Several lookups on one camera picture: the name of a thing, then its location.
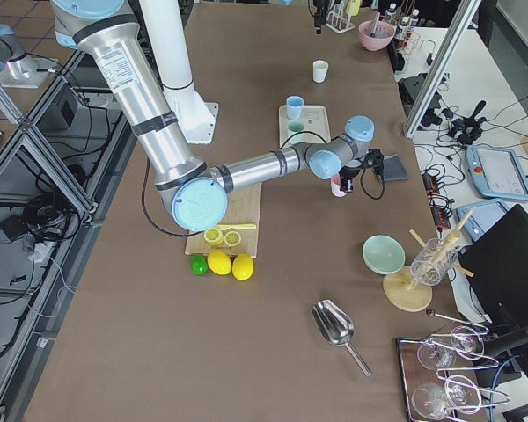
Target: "green bowl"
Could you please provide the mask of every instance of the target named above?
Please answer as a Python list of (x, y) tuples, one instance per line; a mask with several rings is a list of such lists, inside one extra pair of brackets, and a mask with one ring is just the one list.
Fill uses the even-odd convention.
[(398, 272), (405, 265), (405, 251), (389, 236), (372, 236), (363, 244), (363, 261), (374, 273), (387, 275)]

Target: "wooden cutting board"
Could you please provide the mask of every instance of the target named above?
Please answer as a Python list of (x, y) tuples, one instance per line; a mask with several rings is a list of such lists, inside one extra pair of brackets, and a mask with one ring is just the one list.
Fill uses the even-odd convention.
[(212, 249), (221, 249), (231, 257), (240, 253), (248, 253), (256, 258), (258, 246), (258, 231), (260, 228), (260, 197), (262, 194), (262, 183), (243, 187), (229, 193), (229, 206), (227, 213), (219, 224), (240, 224), (244, 222), (256, 223), (255, 230), (231, 229), (237, 231), (241, 236), (238, 246), (229, 247), (225, 243), (218, 246), (209, 246), (203, 240), (203, 235), (189, 237), (186, 242), (186, 255), (208, 255)]

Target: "blue cable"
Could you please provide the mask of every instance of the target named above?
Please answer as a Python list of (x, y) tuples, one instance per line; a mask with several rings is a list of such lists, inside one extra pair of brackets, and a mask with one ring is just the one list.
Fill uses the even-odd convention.
[[(493, 377), (493, 382), (491, 383), (491, 389), (494, 390), (496, 388), (496, 382), (499, 379), (499, 375), (501, 374), (504, 367), (506, 367), (509, 363), (511, 363), (514, 358), (517, 356), (510, 356), (506, 361), (504, 361), (499, 368), (497, 368), (495, 372), (495, 376)], [(493, 393), (489, 394), (489, 422), (495, 422), (495, 417), (493, 416), (493, 407), (491, 406), (493, 404)]]

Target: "yellow lemon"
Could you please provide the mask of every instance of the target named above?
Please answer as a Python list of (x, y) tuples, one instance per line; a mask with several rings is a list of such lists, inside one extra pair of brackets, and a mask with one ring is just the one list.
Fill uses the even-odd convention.
[(217, 246), (223, 242), (224, 236), (220, 229), (213, 228), (203, 232), (203, 238), (211, 246)]
[(225, 233), (224, 241), (227, 246), (232, 248), (233, 246), (238, 246), (240, 244), (240, 233), (237, 231), (228, 231)]
[(208, 255), (208, 266), (215, 274), (227, 275), (231, 272), (231, 259), (220, 249), (214, 249)]
[(254, 273), (254, 261), (247, 253), (238, 255), (232, 263), (232, 275), (238, 281), (248, 280)]

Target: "round wooden base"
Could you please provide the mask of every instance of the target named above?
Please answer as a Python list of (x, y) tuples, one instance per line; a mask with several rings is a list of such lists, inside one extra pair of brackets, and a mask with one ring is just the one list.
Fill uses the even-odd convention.
[(387, 299), (399, 309), (419, 312), (429, 306), (432, 300), (432, 287), (414, 283), (409, 266), (403, 266), (398, 272), (384, 277), (384, 291)]

